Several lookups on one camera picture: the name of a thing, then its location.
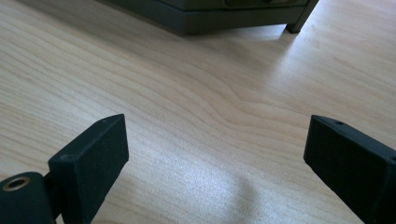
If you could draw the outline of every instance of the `tabletop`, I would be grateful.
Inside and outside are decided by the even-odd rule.
[[[392,0],[320,1],[298,35],[179,35],[101,1],[0,0],[0,179],[124,114],[94,223],[361,223],[305,140],[317,114],[396,148],[395,22]]]

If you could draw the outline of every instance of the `black plastic part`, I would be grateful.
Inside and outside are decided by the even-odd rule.
[[[341,121],[312,116],[304,159],[364,223],[396,222],[395,150]]]
[[[173,30],[202,34],[222,29],[287,24],[300,32],[318,0],[104,0]]]
[[[0,183],[0,223],[55,223],[41,174],[23,173]]]
[[[95,122],[55,154],[49,169],[67,200],[64,222],[90,223],[128,158],[123,115]]]

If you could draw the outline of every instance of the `light wood surface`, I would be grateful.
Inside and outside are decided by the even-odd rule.
[[[284,27],[180,36],[97,1],[0,0],[0,178],[123,113],[130,160],[95,223],[361,223],[304,145],[318,114],[396,148],[396,2]]]

